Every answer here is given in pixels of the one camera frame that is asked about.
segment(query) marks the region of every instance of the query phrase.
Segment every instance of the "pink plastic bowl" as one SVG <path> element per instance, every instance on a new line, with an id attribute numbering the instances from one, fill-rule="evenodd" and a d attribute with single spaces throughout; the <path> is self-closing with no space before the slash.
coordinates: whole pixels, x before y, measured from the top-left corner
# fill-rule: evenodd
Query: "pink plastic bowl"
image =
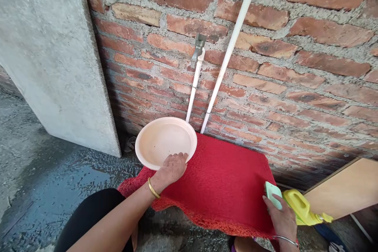
<path id="1" fill-rule="evenodd" d="M 139 161 L 152 170 L 159 170 L 170 154 L 187 153 L 188 162 L 197 148 L 193 127 L 176 117 L 163 117 L 148 123 L 135 142 Z"/>

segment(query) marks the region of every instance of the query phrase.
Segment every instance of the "wet floor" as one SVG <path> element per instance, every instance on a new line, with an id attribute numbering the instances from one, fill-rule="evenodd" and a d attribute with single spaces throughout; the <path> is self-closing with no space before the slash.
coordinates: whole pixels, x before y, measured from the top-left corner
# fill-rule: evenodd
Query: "wet floor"
<path id="1" fill-rule="evenodd" d="M 50 136 L 27 103 L 0 93 L 0 251 L 52 251 L 71 213 L 90 194 L 116 188 L 142 166 Z M 349 251 L 369 251 L 350 219 L 333 224 Z M 307 251 L 327 251 L 313 228 L 298 230 Z M 138 251 L 229 251 L 230 237 L 194 226 L 177 208 L 149 209 Z"/>

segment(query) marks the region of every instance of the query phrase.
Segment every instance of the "water tap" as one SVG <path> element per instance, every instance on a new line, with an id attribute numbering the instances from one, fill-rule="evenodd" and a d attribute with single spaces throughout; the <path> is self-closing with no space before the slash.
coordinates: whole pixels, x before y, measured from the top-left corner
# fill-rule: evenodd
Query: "water tap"
<path id="1" fill-rule="evenodd" d="M 202 48 L 205 46 L 206 35 L 198 33 L 196 35 L 196 49 L 191 59 L 191 67 L 195 68 L 198 61 L 198 56 L 202 54 Z"/>

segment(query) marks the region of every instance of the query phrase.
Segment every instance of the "yellow plastic container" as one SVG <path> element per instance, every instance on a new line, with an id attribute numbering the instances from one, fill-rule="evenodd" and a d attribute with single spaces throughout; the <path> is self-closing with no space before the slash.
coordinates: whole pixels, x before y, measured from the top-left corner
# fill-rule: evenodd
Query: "yellow plastic container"
<path id="1" fill-rule="evenodd" d="M 312 226 L 315 224 L 320 224 L 323 221 L 332 222 L 334 220 L 333 217 L 325 213 L 322 213 L 321 215 L 313 213 L 310 210 L 310 203 L 298 190 L 286 190 L 282 193 L 282 197 L 294 210 L 297 225 Z"/>

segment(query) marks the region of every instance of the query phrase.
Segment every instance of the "bowl rim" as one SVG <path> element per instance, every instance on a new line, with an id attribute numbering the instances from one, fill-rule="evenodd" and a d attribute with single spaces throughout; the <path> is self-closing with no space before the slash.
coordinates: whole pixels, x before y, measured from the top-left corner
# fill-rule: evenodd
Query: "bowl rim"
<path id="1" fill-rule="evenodd" d="M 197 149 L 197 134 L 196 134 L 196 131 L 185 120 L 183 120 L 181 118 L 177 118 L 177 117 L 161 117 L 161 118 L 158 118 L 158 119 L 155 119 L 155 120 L 149 122 L 146 126 L 143 127 L 143 129 L 139 132 L 139 134 L 138 134 L 138 136 L 136 138 L 136 141 L 135 141 L 135 154 L 137 155 L 137 158 L 141 162 L 141 164 L 143 164 L 145 167 L 147 167 L 147 168 L 149 168 L 151 170 L 155 170 L 155 171 L 159 170 L 160 166 L 154 165 L 154 164 L 148 162 L 145 158 L 141 158 L 142 153 L 140 151 L 140 140 L 141 140 L 141 137 L 142 137 L 143 133 L 148 128 L 148 126 L 156 123 L 157 121 L 161 121 L 161 120 L 178 120 L 178 121 L 180 121 L 180 123 L 184 122 L 186 124 L 186 126 L 188 126 L 188 130 L 192 133 L 192 135 L 194 137 L 194 150 L 193 150 L 192 154 L 188 153 L 188 159 L 186 160 L 186 162 L 188 162 L 193 157 L 193 155 L 194 155 L 194 153 L 196 152 L 196 149 Z"/>

